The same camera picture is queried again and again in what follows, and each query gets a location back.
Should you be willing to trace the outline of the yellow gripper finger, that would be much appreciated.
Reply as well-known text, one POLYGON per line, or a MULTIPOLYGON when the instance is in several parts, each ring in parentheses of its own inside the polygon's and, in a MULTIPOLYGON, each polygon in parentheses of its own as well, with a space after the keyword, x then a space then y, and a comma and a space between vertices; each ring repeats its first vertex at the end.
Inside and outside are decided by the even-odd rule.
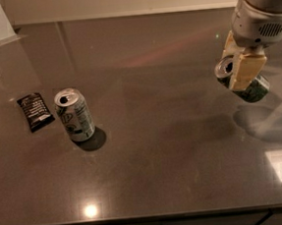
POLYGON ((244 52, 244 48, 241 46, 239 47, 236 40, 234 40, 234 33, 231 30, 228 32, 228 36, 225 41, 226 42, 222 51, 223 58, 229 57, 230 55, 235 56, 244 52))
POLYGON ((263 46, 244 48, 244 52, 233 56, 234 72, 231 78, 231 88, 251 82, 266 63, 263 46))

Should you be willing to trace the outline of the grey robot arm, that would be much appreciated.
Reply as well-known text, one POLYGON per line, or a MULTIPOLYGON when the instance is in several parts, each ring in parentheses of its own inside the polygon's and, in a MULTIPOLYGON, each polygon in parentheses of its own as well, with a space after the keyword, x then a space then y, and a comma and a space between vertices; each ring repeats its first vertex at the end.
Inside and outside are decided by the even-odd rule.
POLYGON ((242 91, 266 63, 265 48, 282 39, 282 0, 238 0, 223 56, 233 56, 229 87, 242 91))

